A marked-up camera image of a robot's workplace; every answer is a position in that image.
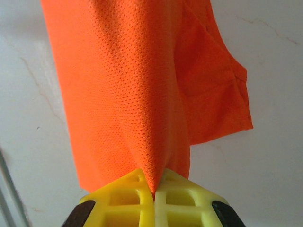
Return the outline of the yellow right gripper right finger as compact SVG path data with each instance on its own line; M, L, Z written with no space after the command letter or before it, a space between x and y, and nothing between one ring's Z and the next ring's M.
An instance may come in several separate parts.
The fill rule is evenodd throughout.
M242 227L226 199L165 169L155 193L155 227Z

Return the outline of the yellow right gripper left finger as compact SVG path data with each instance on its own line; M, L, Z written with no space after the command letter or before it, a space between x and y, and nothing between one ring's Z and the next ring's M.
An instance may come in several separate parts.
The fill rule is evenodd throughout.
M154 201L141 169L82 197L62 227L155 227Z

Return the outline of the orange t-shirt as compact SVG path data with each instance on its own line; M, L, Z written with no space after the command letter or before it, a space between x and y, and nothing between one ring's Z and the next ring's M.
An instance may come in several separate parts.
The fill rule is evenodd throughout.
M40 0L80 186L188 177L190 146L253 127L210 0Z

